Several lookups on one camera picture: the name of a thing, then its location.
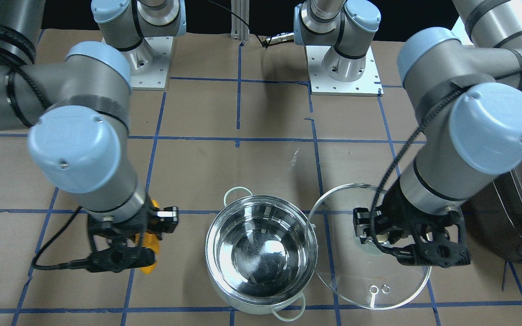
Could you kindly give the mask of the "black gripper over corn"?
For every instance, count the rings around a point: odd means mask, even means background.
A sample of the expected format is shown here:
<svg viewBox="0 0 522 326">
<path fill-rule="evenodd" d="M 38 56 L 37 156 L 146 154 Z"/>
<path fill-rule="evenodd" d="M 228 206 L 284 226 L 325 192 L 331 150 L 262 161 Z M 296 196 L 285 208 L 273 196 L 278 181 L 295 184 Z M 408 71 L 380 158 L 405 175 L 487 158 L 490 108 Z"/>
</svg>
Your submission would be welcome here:
<svg viewBox="0 0 522 326">
<path fill-rule="evenodd" d="M 130 216 L 122 219 L 113 216 L 94 217 L 88 215 L 87 233 L 90 237 L 99 236 L 108 240 L 159 240 L 160 234 L 171 234 L 179 223 L 179 208 L 169 206 L 160 208 L 158 202 L 147 199 Z M 88 271 L 91 273 L 114 272 L 125 269 L 145 268 L 157 262 L 152 249 L 125 247 L 108 248 L 89 256 Z"/>
</svg>

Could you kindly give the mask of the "black gripper over lid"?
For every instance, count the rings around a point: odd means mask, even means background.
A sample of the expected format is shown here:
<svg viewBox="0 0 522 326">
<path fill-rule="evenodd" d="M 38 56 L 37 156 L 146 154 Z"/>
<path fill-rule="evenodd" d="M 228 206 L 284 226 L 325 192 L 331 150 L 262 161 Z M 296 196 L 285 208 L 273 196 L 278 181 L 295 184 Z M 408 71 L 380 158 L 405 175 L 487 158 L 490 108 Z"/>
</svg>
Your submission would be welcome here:
<svg viewBox="0 0 522 326">
<path fill-rule="evenodd" d="M 364 207 L 353 209 L 354 235 L 359 239 L 373 237 L 370 213 Z M 406 199 L 397 181 L 384 196 L 381 213 L 375 211 L 373 219 L 377 240 L 399 240 L 410 236 L 414 240 L 413 244 L 390 249 L 390 254 L 400 264 L 441 268 L 470 264 L 471 254 L 460 209 L 451 209 L 445 215 L 423 212 Z"/>
</svg>

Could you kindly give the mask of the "robot arm over corn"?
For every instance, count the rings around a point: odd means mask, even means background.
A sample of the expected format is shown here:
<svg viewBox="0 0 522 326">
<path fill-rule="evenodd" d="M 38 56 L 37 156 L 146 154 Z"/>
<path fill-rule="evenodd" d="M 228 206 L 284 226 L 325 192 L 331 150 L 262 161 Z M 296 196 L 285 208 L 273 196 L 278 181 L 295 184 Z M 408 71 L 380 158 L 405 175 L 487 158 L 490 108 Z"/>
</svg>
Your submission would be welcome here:
<svg viewBox="0 0 522 326">
<path fill-rule="evenodd" d="M 157 264 L 159 241 L 179 223 L 176 206 L 151 200 L 128 158 L 132 61 L 137 40 L 85 41 L 64 61 L 36 64 L 43 0 L 0 0 L 0 131 L 27 129 L 28 151 L 46 178 L 79 206 L 32 260 L 37 270 L 122 272 Z M 91 253 L 41 265 L 41 254 L 87 212 Z"/>
</svg>

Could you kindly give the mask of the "robot arm over lid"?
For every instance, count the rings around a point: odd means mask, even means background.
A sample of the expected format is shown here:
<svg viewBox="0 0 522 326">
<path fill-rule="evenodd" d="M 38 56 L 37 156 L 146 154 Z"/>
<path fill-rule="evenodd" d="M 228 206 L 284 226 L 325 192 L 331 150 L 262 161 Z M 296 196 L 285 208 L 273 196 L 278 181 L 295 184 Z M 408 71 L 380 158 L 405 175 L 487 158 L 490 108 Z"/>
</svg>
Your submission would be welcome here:
<svg viewBox="0 0 522 326">
<path fill-rule="evenodd" d="M 418 128 L 372 200 L 365 237 L 405 266 L 470 263 L 459 207 L 522 161 L 522 0 L 455 0 L 472 42 L 412 35 L 397 68 Z"/>
</svg>

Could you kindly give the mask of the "second white arm base plate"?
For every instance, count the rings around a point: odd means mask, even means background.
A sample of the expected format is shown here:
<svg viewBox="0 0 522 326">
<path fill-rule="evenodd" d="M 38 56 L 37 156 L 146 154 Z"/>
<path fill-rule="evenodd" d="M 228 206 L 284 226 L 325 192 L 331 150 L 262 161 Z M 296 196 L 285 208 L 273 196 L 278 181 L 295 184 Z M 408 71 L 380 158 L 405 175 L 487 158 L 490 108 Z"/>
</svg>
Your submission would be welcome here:
<svg viewBox="0 0 522 326">
<path fill-rule="evenodd" d="M 307 70 L 313 95 L 382 96 L 380 74 L 369 47 L 364 57 L 340 56 L 332 46 L 306 46 Z"/>
</svg>

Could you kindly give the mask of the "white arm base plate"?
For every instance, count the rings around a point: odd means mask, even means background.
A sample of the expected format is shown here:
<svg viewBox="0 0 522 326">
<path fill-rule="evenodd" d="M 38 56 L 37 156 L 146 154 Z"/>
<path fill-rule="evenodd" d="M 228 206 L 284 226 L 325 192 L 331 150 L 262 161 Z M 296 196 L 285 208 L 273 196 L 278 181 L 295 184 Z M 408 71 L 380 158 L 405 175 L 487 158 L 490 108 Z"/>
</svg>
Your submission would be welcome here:
<svg viewBox="0 0 522 326">
<path fill-rule="evenodd" d="M 163 91 L 166 88 L 173 40 L 170 36 L 103 35 L 103 43 L 117 49 L 128 64 L 131 88 L 145 91 Z"/>
</svg>

